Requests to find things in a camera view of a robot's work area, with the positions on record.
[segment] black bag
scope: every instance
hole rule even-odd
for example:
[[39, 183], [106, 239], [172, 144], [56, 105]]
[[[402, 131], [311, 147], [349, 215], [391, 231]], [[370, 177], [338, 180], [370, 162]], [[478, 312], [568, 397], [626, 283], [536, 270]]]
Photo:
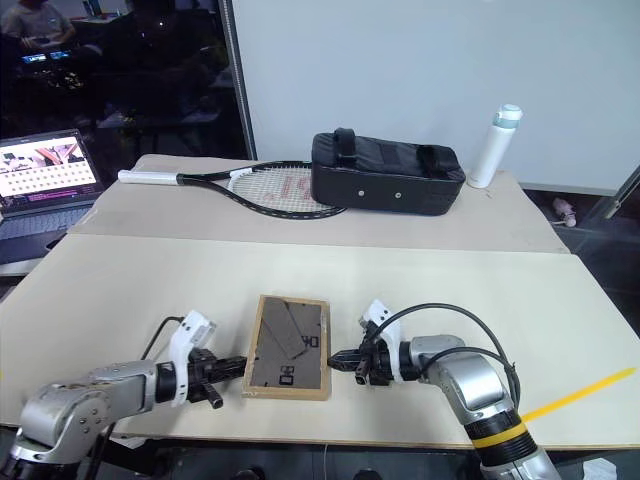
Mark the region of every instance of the black bag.
[[316, 135], [311, 161], [312, 197], [336, 207], [442, 215], [465, 181], [449, 147], [356, 137], [344, 128]]

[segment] racket handle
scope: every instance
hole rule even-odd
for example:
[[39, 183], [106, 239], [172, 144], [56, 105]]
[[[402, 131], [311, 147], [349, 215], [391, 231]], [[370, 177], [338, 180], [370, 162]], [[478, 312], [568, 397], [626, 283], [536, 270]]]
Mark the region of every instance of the racket handle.
[[148, 185], [179, 185], [177, 173], [166, 172], [132, 172], [120, 170], [118, 180], [122, 183], [145, 183]]

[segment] laptop keyboard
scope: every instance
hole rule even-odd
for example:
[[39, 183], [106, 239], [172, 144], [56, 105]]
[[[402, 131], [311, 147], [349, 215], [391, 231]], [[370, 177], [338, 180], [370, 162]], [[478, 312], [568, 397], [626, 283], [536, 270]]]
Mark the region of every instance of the laptop keyboard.
[[0, 224], [0, 240], [67, 230], [75, 225], [89, 208], [72, 208], [7, 219]]

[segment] laptop screen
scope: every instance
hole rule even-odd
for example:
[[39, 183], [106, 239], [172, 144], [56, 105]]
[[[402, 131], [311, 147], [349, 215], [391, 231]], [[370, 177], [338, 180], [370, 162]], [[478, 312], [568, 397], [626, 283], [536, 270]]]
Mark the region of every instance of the laptop screen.
[[77, 130], [3, 140], [0, 201], [23, 210], [95, 198], [103, 187]]

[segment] white water bottle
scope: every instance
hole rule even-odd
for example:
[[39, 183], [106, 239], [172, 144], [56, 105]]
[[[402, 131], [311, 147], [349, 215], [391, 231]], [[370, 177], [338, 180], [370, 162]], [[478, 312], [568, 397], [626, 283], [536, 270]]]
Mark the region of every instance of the white water bottle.
[[476, 166], [467, 176], [467, 183], [473, 188], [485, 188], [493, 180], [493, 176], [502, 161], [504, 152], [507, 151], [511, 137], [515, 133], [522, 109], [517, 105], [505, 104], [493, 117], [493, 124], [489, 128], [487, 141], [478, 158]]

